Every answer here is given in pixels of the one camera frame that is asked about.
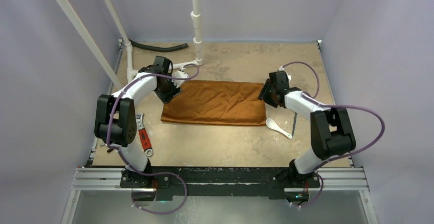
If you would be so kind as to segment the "orange cloth napkin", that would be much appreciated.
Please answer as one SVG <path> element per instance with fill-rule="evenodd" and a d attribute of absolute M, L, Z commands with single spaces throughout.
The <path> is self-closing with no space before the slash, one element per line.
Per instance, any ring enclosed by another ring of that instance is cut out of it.
<path fill-rule="evenodd" d="M 262 83 L 191 80 L 165 104 L 162 122 L 200 125 L 264 126 L 265 103 L 258 100 Z"/>

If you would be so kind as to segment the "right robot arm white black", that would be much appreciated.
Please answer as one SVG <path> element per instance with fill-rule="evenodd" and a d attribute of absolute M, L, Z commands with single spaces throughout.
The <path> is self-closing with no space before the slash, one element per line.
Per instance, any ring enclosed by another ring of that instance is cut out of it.
<path fill-rule="evenodd" d="M 269 73 L 258 99 L 273 107 L 292 110 L 310 122 L 310 149 L 293 159 L 276 179 L 286 179 L 299 187 L 321 163 L 355 149 L 356 139 L 347 109 L 333 108 L 297 87 L 290 87 L 285 71 Z"/>

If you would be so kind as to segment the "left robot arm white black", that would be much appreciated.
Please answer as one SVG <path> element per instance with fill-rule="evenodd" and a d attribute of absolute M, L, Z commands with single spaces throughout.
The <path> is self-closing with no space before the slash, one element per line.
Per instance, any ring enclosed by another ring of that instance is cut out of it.
<path fill-rule="evenodd" d="M 155 173 L 149 171 L 148 157 L 134 140 L 138 132 L 136 106 L 149 94 L 155 93 L 162 103 L 169 103 L 182 92 L 181 85 L 191 79 L 185 71 L 172 72 L 172 61 L 157 56 L 153 64 L 141 68 L 125 87 L 97 99 L 94 135 L 108 148 L 118 152 L 133 182 L 148 187 Z"/>

